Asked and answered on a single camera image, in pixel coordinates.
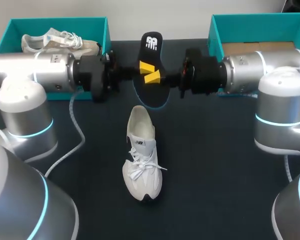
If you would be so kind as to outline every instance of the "black tabletop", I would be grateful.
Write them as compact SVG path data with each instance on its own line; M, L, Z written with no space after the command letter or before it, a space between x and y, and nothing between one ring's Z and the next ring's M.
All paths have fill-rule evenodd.
M166 40L162 62L177 70L188 47L207 55L206 40ZM137 59L138 41L112 42L122 65ZM74 114L86 137L82 149L64 160L50 180L68 193L79 212L78 240L275 240L271 208L288 184L282 156L254 143L256 99L170 92L162 109L148 109L156 129L163 185L158 199L137 202L122 176L129 115L140 105L131 81L106 103L76 101ZM68 101L50 101L59 145L32 165L43 173L75 147ZM0 116L0 129L5 128ZM292 177L300 156L290 158Z

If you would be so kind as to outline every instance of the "white sneaker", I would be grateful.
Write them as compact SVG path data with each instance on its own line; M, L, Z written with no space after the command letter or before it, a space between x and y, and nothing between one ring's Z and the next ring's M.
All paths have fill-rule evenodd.
M124 182L135 199L153 200L162 187L160 169L167 169L158 165L155 127L143 106L132 109L126 135L132 148L131 160L125 160L122 168Z
M82 55L98 55L101 50L96 41L82 40L74 32L53 28L42 36L23 35L21 47L24 53L72 53L76 59Z

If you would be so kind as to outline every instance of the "white logo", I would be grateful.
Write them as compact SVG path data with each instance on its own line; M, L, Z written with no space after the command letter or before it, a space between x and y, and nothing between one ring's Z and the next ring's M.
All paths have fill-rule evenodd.
M146 44L145 46L149 49L157 50L157 44L158 44L158 39L155 37L146 37Z

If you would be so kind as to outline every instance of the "white shoelace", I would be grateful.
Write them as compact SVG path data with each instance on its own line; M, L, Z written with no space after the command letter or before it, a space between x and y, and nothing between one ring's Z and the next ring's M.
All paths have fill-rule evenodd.
M132 169L128 172L128 176L133 181L137 180L146 169L152 169L153 167L155 167L158 169L167 170L166 168L163 168L151 161L153 152L150 154L150 156L143 156L141 153L137 152L134 147L132 147L129 153L133 157L132 165L137 165L136 169Z
M62 31L60 33L61 37L64 37L64 39L72 40L71 43L66 43L63 45L60 45L62 48L74 48L74 49L80 49L84 45L82 38L80 36L77 36L74 32L70 33L67 31Z

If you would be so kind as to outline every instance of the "brown cardboard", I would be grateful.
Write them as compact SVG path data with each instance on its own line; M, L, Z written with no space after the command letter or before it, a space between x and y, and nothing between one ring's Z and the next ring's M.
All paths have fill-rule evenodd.
M231 42L222 44L225 56L246 54L254 51L280 51L295 49L292 41L265 41L265 42Z

